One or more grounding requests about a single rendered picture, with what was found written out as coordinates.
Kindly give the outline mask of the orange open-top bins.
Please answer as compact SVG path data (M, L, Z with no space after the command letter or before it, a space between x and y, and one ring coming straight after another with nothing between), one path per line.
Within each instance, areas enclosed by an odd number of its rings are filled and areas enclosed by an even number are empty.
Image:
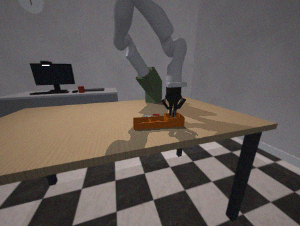
M185 117L183 117L180 113L176 113L175 117L171 117L169 113L166 113L163 116L133 118L134 130L184 127L184 125Z

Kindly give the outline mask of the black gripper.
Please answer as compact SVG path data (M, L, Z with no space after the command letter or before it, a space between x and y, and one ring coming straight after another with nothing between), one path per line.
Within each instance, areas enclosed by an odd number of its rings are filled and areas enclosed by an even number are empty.
M166 104L166 100L169 102L169 106ZM179 102L180 100L180 102ZM181 87L176 88L167 88L166 87L166 96L165 98L161 99L164 106L170 110L169 115L171 117L175 117L177 113L177 109L180 109L186 99L182 98L181 95ZM178 104L179 102L179 104ZM177 105L178 104L178 105ZM173 108L173 110L172 110Z

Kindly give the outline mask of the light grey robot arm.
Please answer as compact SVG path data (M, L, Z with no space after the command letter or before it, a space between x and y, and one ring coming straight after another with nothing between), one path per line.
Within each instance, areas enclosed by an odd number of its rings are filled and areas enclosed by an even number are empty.
M145 64L128 31L132 24L134 7L136 7L143 17L153 28L160 40L162 49L168 57L172 57L172 62L167 66L167 88L187 87L186 82L182 82L182 66L187 52L185 39L178 38L172 40L173 25L164 10L152 0L115 0L113 4L113 44L123 51L127 47L126 57L135 68L137 73L144 77L149 73L149 68Z

